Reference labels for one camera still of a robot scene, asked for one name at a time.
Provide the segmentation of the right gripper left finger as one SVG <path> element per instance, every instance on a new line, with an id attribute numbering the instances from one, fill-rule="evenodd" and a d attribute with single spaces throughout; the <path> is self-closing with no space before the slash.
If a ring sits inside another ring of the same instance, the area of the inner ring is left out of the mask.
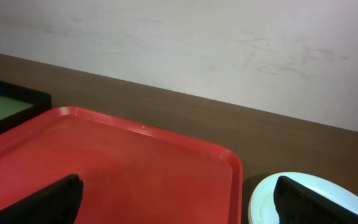
<path id="1" fill-rule="evenodd" d="M 83 189 L 79 175 L 70 174 L 0 210 L 0 224 L 73 224 Z"/>

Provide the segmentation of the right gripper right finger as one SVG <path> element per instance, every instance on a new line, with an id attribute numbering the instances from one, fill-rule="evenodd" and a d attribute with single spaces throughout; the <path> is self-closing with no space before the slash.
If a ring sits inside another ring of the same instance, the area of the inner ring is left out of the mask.
<path id="1" fill-rule="evenodd" d="M 280 224 L 358 224 L 358 215 L 286 176 L 277 180 L 273 201 Z"/>

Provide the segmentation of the light blue plate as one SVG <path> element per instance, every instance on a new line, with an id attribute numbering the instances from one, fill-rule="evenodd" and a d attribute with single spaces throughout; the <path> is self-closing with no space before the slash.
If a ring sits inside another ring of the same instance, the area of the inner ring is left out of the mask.
<path id="1" fill-rule="evenodd" d="M 280 172 L 264 178 L 253 191 L 248 208 L 249 223 L 278 223 L 273 192 L 280 176 L 287 176 L 358 215 L 358 196 L 326 179 L 300 172 Z"/>

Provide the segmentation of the red plastic tray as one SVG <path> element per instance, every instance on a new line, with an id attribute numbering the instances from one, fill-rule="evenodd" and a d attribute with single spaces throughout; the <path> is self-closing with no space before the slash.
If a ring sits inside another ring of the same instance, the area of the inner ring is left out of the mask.
<path id="1" fill-rule="evenodd" d="M 0 135 L 0 210 L 69 175 L 77 223 L 240 223 L 242 163 L 225 147 L 80 107 Z"/>

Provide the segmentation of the dark green tray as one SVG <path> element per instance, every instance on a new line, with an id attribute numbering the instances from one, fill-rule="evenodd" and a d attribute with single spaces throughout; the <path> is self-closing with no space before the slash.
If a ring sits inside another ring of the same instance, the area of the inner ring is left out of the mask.
<path id="1" fill-rule="evenodd" d="M 0 134 L 51 108 L 51 94 L 0 81 Z"/>

